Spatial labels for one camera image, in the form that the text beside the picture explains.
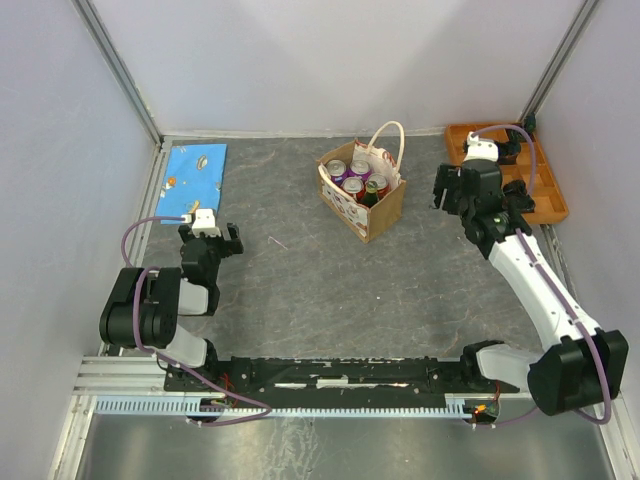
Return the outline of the red cola can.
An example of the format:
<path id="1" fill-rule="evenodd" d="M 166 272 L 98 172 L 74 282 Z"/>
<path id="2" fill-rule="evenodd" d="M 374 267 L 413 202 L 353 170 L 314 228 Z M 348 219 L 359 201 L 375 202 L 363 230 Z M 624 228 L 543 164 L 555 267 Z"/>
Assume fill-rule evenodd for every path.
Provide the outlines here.
<path id="1" fill-rule="evenodd" d="M 390 192 L 390 185 L 387 178 L 380 173 L 372 173 L 369 176 L 369 181 L 374 182 L 377 186 L 378 199 L 383 199 Z"/>
<path id="2" fill-rule="evenodd" d="M 342 190 L 360 203 L 365 192 L 363 181 L 358 177 L 347 177 L 341 184 Z"/>

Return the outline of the green glass bottle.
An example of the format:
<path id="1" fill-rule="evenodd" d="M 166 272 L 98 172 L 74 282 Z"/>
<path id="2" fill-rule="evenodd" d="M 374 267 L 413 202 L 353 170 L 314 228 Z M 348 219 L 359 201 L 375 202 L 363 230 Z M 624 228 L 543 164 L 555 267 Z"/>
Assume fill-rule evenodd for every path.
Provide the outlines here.
<path id="1" fill-rule="evenodd" d="M 364 185 L 363 194 L 359 200 L 359 204 L 371 208 L 378 203 L 377 186 L 374 182 L 367 181 Z"/>

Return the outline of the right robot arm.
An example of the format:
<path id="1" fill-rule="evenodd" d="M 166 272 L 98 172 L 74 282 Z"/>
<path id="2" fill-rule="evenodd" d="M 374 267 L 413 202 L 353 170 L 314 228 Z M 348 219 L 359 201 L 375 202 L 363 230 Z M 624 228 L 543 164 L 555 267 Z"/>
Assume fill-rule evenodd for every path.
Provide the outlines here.
<path id="1" fill-rule="evenodd" d="M 505 195 L 499 165 L 472 159 L 441 164 L 434 206 L 457 216 L 466 238 L 503 276 L 534 324 L 540 357 L 504 343 L 476 344 L 458 368 L 467 389 L 494 380 L 528 392 L 548 416 L 573 411 L 598 425 L 612 416 L 629 345 L 618 330 L 605 331 L 552 271 L 514 199 Z"/>

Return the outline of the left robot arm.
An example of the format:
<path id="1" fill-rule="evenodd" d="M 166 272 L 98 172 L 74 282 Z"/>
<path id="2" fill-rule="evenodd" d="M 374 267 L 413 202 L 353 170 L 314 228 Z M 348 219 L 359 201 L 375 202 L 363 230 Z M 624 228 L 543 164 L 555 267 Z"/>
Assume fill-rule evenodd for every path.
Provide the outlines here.
<path id="1" fill-rule="evenodd" d="M 146 276 L 140 267 L 121 269 L 100 317 L 102 341 L 159 354 L 166 362 L 186 366 L 187 379 L 198 389 L 215 387 L 221 378 L 215 347 L 189 333 L 178 320 L 216 312 L 221 261 L 244 252 L 238 227 L 229 223 L 227 230 L 229 238 L 195 234 L 182 225 L 179 267 L 160 268 Z"/>

